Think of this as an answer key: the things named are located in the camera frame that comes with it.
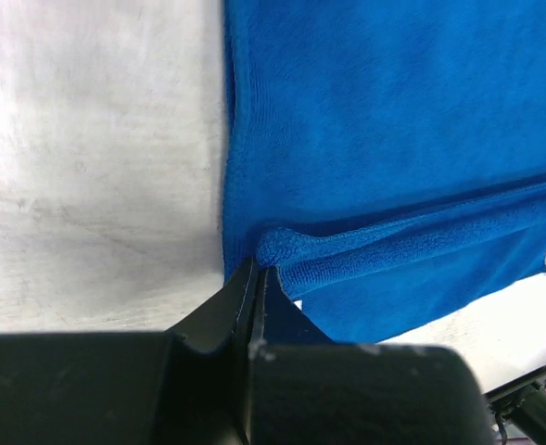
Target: blue cloth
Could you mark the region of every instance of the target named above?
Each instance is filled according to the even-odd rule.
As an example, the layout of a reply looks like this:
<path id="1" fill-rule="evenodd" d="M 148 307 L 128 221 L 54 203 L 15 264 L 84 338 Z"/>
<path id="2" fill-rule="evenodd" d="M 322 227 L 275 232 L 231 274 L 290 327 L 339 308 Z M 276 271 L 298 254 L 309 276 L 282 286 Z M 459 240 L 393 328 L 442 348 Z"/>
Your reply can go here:
<path id="1" fill-rule="evenodd" d="M 227 277 L 377 341 L 546 270 L 546 0 L 227 0 Z"/>

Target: blue towel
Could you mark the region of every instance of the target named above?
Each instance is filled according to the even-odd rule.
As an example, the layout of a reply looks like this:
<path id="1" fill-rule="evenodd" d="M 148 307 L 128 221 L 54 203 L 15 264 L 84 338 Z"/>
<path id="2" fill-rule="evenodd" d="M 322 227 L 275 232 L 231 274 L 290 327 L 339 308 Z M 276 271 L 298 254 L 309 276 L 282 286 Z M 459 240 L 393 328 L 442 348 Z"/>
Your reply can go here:
<path id="1" fill-rule="evenodd" d="M 546 271 L 546 0 L 227 0 L 225 274 L 332 339 Z"/>

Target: towel fold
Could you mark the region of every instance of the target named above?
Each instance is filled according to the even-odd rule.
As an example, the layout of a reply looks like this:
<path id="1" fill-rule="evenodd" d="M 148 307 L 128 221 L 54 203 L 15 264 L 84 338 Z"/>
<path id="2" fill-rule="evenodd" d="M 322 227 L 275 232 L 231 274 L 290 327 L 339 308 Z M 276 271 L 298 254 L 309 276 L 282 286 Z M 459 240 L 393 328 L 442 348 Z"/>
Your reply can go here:
<path id="1" fill-rule="evenodd" d="M 546 0 L 228 0 L 226 276 L 378 341 L 545 270 Z"/>

